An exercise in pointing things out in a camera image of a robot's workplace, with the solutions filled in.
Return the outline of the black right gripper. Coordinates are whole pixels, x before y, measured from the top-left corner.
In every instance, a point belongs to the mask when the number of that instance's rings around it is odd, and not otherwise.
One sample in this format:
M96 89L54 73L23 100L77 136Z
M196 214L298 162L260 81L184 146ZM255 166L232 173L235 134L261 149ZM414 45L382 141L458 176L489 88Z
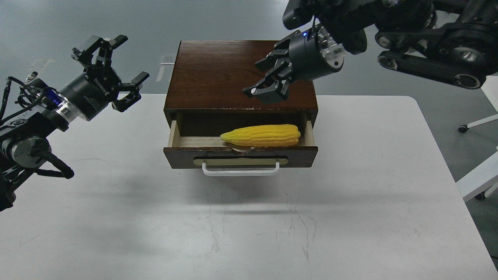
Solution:
M274 43L274 49L255 66L264 78L242 92L269 105L289 98L292 81L312 81L334 74L343 67L345 48L337 43L322 24L297 30Z

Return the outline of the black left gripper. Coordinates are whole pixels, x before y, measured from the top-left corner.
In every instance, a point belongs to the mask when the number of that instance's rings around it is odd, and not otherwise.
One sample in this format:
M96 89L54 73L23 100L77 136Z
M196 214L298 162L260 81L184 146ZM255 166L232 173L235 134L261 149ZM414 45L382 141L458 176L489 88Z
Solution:
M121 78L111 68L113 51L126 41L128 37L122 34L110 40L91 36L80 49L73 48L71 57L84 67L84 71L59 92L86 121L94 119L111 101L112 108L123 113L142 98L139 91L150 76L148 72L139 73L129 83L121 83ZM128 94L118 100L120 92Z

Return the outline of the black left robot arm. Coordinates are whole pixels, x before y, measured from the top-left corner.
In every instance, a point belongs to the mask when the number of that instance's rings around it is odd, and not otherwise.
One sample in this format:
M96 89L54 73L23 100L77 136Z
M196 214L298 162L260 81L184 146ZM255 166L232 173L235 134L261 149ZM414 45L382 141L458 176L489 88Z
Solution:
M112 54L127 41L90 37L72 58L83 71L57 90L32 72L25 81L7 77L1 104L1 210L11 208L15 191L32 174L71 179L73 170L52 153L47 137L66 131L77 117L90 121L107 105L124 112L141 99L139 90L149 77L141 72L125 83L112 68Z

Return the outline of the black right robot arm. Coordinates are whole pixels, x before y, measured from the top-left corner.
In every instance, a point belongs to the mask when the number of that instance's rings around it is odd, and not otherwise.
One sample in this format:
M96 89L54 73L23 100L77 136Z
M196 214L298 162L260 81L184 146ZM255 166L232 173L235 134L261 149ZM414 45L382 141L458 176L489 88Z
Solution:
M266 104L287 100L296 81L340 71L347 53L366 51L372 25L386 69L472 90L497 74L496 0L290 0L282 21L292 34L255 63L265 76L243 90Z

